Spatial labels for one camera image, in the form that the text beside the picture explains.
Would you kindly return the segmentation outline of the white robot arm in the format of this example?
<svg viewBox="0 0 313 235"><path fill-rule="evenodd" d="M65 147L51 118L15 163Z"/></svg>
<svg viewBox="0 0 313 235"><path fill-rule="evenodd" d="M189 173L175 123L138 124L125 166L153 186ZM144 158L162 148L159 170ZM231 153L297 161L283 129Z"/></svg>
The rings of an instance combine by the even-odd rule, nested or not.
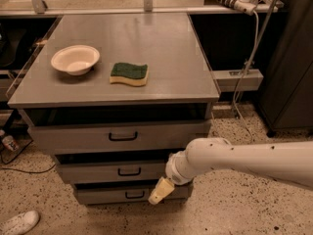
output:
<svg viewBox="0 0 313 235"><path fill-rule="evenodd" d="M233 145L225 138L198 138L169 156L149 202L156 205L177 185L214 170L234 170L313 189L313 142Z"/></svg>

